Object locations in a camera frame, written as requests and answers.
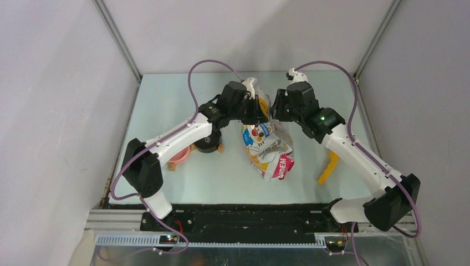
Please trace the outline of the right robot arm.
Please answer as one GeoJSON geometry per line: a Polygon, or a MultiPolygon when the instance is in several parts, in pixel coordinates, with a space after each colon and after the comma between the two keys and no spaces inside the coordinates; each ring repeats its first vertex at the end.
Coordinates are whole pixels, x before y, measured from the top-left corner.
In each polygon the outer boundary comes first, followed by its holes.
{"type": "Polygon", "coordinates": [[[412,173],[404,176],[363,146],[334,109],[319,106],[307,81],[278,89],[270,114],[279,121],[296,122],[308,138],[337,154],[371,193],[369,197],[338,198],[328,204],[322,217],[328,231],[336,232],[349,222],[369,222],[388,231],[416,205],[420,180],[412,173]]]}

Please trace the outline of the cat food bag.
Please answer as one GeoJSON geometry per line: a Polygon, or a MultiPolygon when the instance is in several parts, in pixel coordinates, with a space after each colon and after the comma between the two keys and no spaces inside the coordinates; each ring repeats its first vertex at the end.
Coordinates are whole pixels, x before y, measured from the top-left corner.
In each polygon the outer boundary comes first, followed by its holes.
{"type": "Polygon", "coordinates": [[[263,104],[263,112],[269,116],[269,121],[257,126],[241,127],[246,153],[264,180],[283,180],[294,166],[293,140],[283,124],[271,118],[271,100],[258,85],[256,94],[263,104]]]}

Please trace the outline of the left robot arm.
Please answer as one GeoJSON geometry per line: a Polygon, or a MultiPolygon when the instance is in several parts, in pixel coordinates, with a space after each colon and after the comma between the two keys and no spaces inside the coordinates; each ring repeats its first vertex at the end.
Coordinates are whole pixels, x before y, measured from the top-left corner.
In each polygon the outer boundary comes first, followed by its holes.
{"type": "Polygon", "coordinates": [[[230,81],[212,100],[199,106],[196,115],[170,132],[147,141],[131,140],[125,150],[120,175],[135,189],[146,209],[153,213],[154,224],[168,231],[175,224],[172,205],[162,186],[162,167],[175,155],[196,141],[238,120],[247,125],[268,121],[262,111],[256,78],[230,81]]]}

